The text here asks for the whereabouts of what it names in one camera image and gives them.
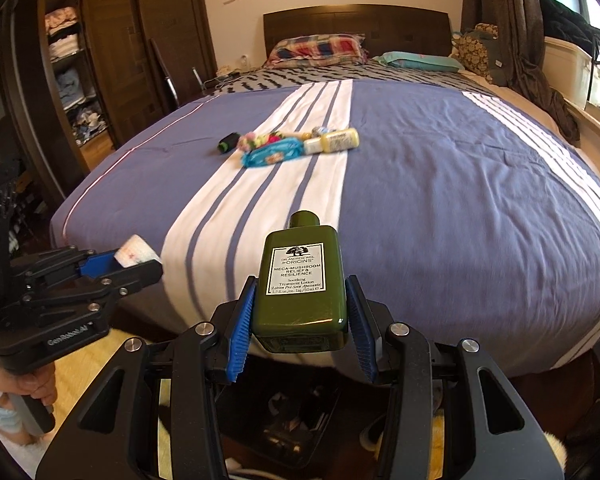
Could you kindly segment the person's left hand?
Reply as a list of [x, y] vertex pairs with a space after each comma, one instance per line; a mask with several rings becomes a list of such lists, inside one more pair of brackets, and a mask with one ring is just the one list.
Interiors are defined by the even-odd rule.
[[50, 363], [31, 374], [17, 376], [0, 364], [0, 392], [30, 396], [41, 400], [45, 406], [53, 405], [57, 400], [55, 372], [55, 364]]

